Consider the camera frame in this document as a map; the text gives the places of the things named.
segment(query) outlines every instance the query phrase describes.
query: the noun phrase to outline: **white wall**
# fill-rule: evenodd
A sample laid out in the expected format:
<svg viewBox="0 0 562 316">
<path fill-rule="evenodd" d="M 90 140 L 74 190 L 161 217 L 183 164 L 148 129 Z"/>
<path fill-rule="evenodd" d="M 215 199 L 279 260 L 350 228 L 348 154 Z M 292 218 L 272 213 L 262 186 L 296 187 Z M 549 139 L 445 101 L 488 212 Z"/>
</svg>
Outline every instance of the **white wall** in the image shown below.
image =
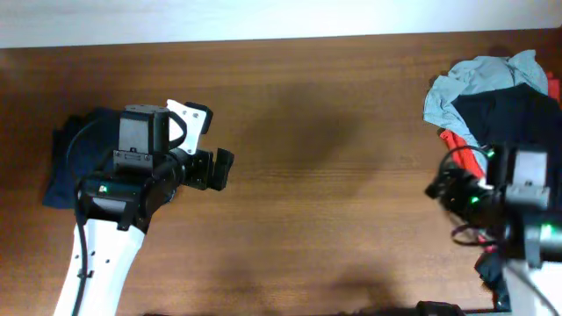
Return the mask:
<svg viewBox="0 0 562 316">
<path fill-rule="evenodd" d="M 562 0 L 2 0 L 0 47 L 550 28 Z"/>
</svg>

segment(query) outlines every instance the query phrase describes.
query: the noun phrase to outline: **light blue cloth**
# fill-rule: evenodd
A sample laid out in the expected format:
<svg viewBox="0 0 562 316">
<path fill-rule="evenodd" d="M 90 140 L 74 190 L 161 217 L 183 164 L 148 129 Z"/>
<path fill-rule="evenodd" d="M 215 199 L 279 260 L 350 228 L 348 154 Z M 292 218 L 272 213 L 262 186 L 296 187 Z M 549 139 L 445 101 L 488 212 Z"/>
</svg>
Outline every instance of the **light blue cloth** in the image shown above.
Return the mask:
<svg viewBox="0 0 562 316">
<path fill-rule="evenodd" d="M 425 98 L 423 119 L 451 130 L 468 145 L 479 146 L 452 102 L 460 95 L 506 89 L 521 83 L 548 95 L 548 79 L 535 61 L 535 55 L 534 50 L 527 50 L 512 58 L 479 56 L 472 61 L 459 62 L 447 76 L 440 75 L 433 83 Z M 474 157 L 486 172 L 486 158 L 477 152 Z"/>
</svg>

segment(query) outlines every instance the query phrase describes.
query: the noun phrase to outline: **pile of clothes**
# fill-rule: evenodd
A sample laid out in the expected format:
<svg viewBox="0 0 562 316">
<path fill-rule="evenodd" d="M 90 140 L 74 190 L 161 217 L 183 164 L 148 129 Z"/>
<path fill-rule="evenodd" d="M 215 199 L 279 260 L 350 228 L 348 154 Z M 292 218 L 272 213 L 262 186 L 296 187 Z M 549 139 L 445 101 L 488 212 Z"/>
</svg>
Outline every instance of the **pile of clothes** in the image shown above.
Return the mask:
<svg viewBox="0 0 562 316">
<path fill-rule="evenodd" d="M 459 62 L 434 82 L 423 119 L 444 129 L 440 136 L 449 149 L 506 143 L 546 149 L 547 184 L 558 188 L 562 187 L 560 82 L 545 74 L 535 55 L 527 50 L 511 58 L 480 56 Z M 486 157 L 480 153 L 461 150 L 453 159 L 477 177 L 486 173 Z"/>
</svg>

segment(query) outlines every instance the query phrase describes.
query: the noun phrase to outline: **folded cloth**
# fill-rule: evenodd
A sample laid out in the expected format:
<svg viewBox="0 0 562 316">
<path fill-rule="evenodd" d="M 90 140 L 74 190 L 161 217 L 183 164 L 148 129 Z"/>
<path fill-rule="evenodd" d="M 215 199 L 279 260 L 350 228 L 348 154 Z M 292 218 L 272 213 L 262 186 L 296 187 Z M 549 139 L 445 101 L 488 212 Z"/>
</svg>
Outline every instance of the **folded cloth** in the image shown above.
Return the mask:
<svg viewBox="0 0 562 316">
<path fill-rule="evenodd" d="M 76 140 L 66 163 L 70 141 L 87 124 L 94 120 L 103 122 L 92 125 Z M 70 117 L 64 127 L 53 131 L 51 178 L 43 197 L 43 205 L 59 209 L 74 207 L 74 179 L 70 168 L 77 176 L 86 176 L 103 160 L 107 150 L 116 149 L 119 143 L 119 111 L 97 108 L 84 118 Z M 113 169 L 112 156 L 104 170 Z"/>
<path fill-rule="evenodd" d="M 562 111 L 558 102 L 527 84 L 460 96 L 453 106 L 480 144 L 539 145 L 549 154 L 546 182 L 553 206 L 562 204 Z"/>
<path fill-rule="evenodd" d="M 560 103 L 560 80 L 554 78 L 552 72 L 546 73 L 546 76 L 548 77 L 548 96 Z M 450 130 L 444 130 L 439 136 L 445 141 L 449 150 L 466 145 L 466 141 L 463 140 L 462 137 Z M 460 153 L 454 153 L 453 161 L 462 168 L 471 171 L 477 177 L 483 177 L 485 174 L 476 162 L 474 153 L 470 150 L 462 150 Z"/>
<path fill-rule="evenodd" d="M 441 137 L 441 139 L 445 141 L 449 150 L 461 146 L 466 146 L 466 141 L 461 137 L 458 137 L 450 130 L 444 130 L 441 134 L 439 134 L 439 137 Z M 470 171 L 477 178 L 484 177 L 484 172 L 476 162 L 472 150 L 460 150 L 456 153 L 453 153 L 453 161 L 456 162 L 457 165 L 459 165 L 461 168 Z"/>
<path fill-rule="evenodd" d="M 461 61 L 447 76 L 440 75 L 434 82 L 425 99 L 423 119 L 454 132 L 468 145 L 479 146 L 452 102 L 459 96 L 506 89 L 520 83 L 527 83 L 545 95 L 548 92 L 546 75 L 535 61 L 534 50 L 512 58 L 480 56 Z M 480 154 L 474 157 L 480 168 L 486 170 L 486 158 Z"/>
</svg>

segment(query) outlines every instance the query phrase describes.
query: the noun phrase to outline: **wood grain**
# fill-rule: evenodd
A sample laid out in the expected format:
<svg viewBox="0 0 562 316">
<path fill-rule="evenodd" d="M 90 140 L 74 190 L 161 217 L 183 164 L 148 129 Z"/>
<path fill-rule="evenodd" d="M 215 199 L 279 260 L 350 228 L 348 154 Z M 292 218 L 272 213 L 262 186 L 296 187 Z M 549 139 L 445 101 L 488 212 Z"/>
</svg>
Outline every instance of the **wood grain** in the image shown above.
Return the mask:
<svg viewBox="0 0 562 316">
<path fill-rule="evenodd" d="M 0 50 L 0 313 L 54 310 L 72 211 L 40 205 L 51 131 L 96 106 L 206 104 L 206 148 L 236 154 L 226 190 L 181 189 L 155 215 L 120 315 L 321 314 L 438 300 L 491 306 L 478 250 L 423 195 L 445 147 L 429 82 L 479 54 L 562 33 L 478 32 Z"/>
</svg>

